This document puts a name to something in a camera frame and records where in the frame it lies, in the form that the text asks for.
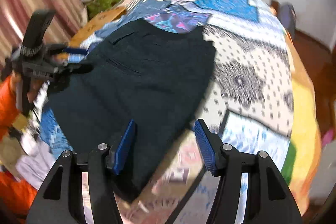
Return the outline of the person's left hand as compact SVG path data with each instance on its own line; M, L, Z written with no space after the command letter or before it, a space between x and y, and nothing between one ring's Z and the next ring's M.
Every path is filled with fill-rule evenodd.
M17 85L21 82L21 75L15 71L11 72L10 79L10 90L13 94L16 94ZM39 79L33 79L30 82L30 91L27 93L27 98L29 102L33 102L37 97L39 90L43 85L43 81Z

